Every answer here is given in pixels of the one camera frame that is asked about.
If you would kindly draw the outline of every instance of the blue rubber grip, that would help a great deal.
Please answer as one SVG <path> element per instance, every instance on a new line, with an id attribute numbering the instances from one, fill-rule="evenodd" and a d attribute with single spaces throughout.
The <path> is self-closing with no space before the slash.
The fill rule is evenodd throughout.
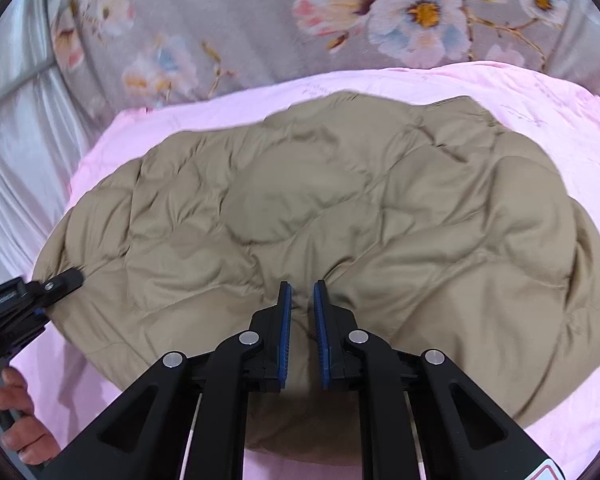
<path id="1" fill-rule="evenodd" d="M 282 311 L 282 332 L 280 333 L 280 354 L 278 355 L 278 381 L 280 389 L 286 385 L 289 370 L 289 338 L 291 337 L 291 285 L 286 286 L 285 306 Z"/>
<path id="2" fill-rule="evenodd" d="M 318 284 L 314 285 L 314 317 L 315 317 L 315 338 L 318 343 L 318 360 L 320 364 L 320 378 L 322 380 L 322 389 L 328 390 L 331 383 L 331 369 L 329 366 L 329 343 L 327 341 L 327 329 L 324 323 L 324 310 L 322 309 L 322 300 L 320 298 L 320 289 Z"/>

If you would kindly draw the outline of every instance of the yellow flower center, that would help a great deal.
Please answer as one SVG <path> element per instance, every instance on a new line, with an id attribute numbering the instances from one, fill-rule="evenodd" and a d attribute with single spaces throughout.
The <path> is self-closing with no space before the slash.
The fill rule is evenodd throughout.
<path id="1" fill-rule="evenodd" d="M 552 10 L 554 8 L 554 4 L 551 3 L 551 0 L 535 0 L 536 7 L 540 10 Z"/>
<path id="2" fill-rule="evenodd" d="M 440 6 L 433 2 L 418 2 L 409 7 L 407 14 L 410 14 L 413 21 L 424 28 L 435 27 L 440 23 Z"/>

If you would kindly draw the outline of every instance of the pink bed sheet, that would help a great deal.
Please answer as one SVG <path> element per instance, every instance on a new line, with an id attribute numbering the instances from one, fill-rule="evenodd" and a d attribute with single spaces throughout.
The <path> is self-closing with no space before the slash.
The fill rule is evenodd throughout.
<path id="1" fill-rule="evenodd" d="M 540 144 L 560 169 L 571 196 L 600 231 L 600 98 L 536 72 L 494 62 L 433 70 L 366 70 L 312 76 L 210 102 L 120 114 L 72 179 L 69 206 L 124 162 L 182 129 L 209 130 L 259 121 L 289 105 L 352 89 L 410 104 L 469 95 L 506 126 Z M 119 391 L 49 327 L 14 362 L 27 377 L 40 419 L 65 446 Z M 576 479 L 600 450 L 600 368 L 528 433 Z M 247 480 L 359 479 L 358 467 L 297 463 L 245 455 Z"/>

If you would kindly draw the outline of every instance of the folded garment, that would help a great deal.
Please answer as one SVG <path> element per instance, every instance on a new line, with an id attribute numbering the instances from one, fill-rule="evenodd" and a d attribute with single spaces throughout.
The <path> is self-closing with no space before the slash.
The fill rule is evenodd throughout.
<path id="1" fill-rule="evenodd" d="M 467 97 L 340 92 L 261 123 L 180 132 L 65 215 L 34 276 L 83 269 L 50 315 L 124 388 L 215 348 L 296 288 L 287 389 L 247 446 L 355 463 L 355 398 L 320 390 L 311 290 L 392 346 L 440 348 L 521 424 L 600 364 L 600 236 L 542 149 Z"/>

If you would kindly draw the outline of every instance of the triangular cutout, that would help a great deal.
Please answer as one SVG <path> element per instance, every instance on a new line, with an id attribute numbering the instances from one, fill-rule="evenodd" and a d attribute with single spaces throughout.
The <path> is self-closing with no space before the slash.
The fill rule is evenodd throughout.
<path id="1" fill-rule="evenodd" d="M 504 430 L 473 400 L 460 384 L 450 386 L 451 396 L 460 415 L 469 446 L 484 449 L 503 440 Z"/>
<path id="2" fill-rule="evenodd" d="M 131 453 L 149 415 L 158 386 L 149 386 L 138 398 L 100 435 L 100 440 L 120 451 Z"/>

